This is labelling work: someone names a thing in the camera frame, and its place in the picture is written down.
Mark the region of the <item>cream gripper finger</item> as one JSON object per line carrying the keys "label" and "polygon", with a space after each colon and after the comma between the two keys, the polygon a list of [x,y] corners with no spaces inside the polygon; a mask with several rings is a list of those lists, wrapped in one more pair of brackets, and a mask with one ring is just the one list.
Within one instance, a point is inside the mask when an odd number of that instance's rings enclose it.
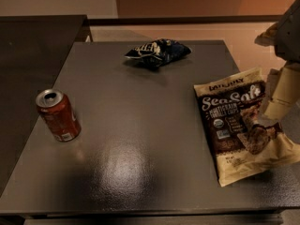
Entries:
{"label": "cream gripper finger", "polygon": [[287,62],[280,70],[271,69],[266,82],[262,114],[272,120],[282,119],[300,99],[300,64]]}
{"label": "cream gripper finger", "polygon": [[261,46],[274,46],[275,45],[275,37],[278,31],[278,23],[272,24],[269,28],[267,28],[264,32],[258,35],[254,42]]}

